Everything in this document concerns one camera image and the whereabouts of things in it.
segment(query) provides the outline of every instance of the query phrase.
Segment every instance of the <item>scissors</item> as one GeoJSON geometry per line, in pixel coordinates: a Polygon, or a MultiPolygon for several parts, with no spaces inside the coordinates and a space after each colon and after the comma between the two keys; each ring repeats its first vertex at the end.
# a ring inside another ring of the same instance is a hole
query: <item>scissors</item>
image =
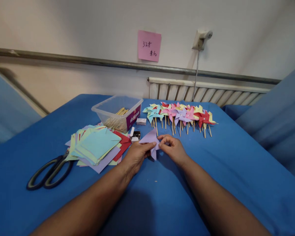
{"type": "Polygon", "coordinates": [[[45,165],[43,165],[38,171],[36,171],[36,173],[30,178],[29,182],[27,183],[26,189],[27,190],[36,190],[39,189],[41,187],[50,189],[50,188],[54,188],[56,186],[58,186],[62,181],[64,181],[64,179],[68,176],[68,174],[70,173],[72,166],[73,166],[73,162],[74,161],[68,161],[66,160],[66,157],[68,156],[69,151],[67,150],[66,153],[64,155],[58,156],[55,159],[52,159],[51,161],[47,162],[45,165]],[[66,172],[64,173],[64,175],[57,180],[54,183],[51,183],[53,178],[58,174],[58,172],[62,169],[63,165],[69,162],[69,166],[68,169],[66,170],[66,172]],[[38,184],[34,184],[36,178],[40,175],[40,173],[46,169],[48,166],[54,164],[50,170],[47,172],[47,174],[45,175],[45,177],[42,179],[41,182],[39,182],[38,184]]]}

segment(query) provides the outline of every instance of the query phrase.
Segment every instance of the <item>clear plastic box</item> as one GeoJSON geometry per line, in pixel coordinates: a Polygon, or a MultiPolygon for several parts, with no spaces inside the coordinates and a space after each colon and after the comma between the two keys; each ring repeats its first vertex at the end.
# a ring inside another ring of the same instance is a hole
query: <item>clear plastic box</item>
{"type": "Polygon", "coordinates": [[[92,107],[102,123],[120,132],[126,133],[136,119],[140,117],[142,98],[115,95],[92,107]],[[128,110],[123,115],[117,115],[122,108],[128,110]]]}

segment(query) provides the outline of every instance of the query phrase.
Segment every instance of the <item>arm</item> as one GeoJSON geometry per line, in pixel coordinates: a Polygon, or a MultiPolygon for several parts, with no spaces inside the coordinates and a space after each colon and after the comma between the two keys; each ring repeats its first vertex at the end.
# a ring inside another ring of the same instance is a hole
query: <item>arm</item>
{"type": "Polygon", "coordinates": [[[133,143],[120,164],[45,220],[32,236],[97,234],[155,145],[133,143]]]}
{"type": "Polygon", "coordinates": [[[185,152],[180,140],[161,135],[159,146],[183,170],[212,230],[217,235],[270,235],[258,219],[185,152]]]}

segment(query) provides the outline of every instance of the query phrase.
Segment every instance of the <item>hand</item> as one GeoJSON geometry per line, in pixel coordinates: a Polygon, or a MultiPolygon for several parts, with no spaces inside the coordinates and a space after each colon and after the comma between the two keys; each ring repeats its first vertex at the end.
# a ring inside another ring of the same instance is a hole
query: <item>hand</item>
{"type": "Polygon", "coordinates": [[[161,150],[163,150],[169,157],[178,165],[182,167],[185,162],[190,158],[184,150],[183,145],[179,139],[176,139],[169,134],[158,136],[157,139],[162,141],[159,144],[161,150]]]}
{"type": "Polygon", "coordinates": [[[155,147],[156,142],[142,144],[139,141],[136,141],[131,144],[129,151],[121,163],[127,165],[128,168],[131,168],[131,172],[135,175],[145,158],[150,156],[150,150],[155,147]]]}

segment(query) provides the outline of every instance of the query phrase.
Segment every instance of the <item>white radiator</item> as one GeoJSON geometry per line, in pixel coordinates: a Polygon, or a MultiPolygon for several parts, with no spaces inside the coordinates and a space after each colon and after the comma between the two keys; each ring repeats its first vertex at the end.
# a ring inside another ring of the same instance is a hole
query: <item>white radiator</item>
{"type": "MultiPolygon", "coordinates": [[[[149,77],[149,98],[161,100],[185,100],[191,102],[194,82],[149,77]]],[[[222,107],[224,105],[253,105],[265,93],[267,88],[226,85],[218,83],[196,82],[195,102],[212,102],[222,107]]]]}

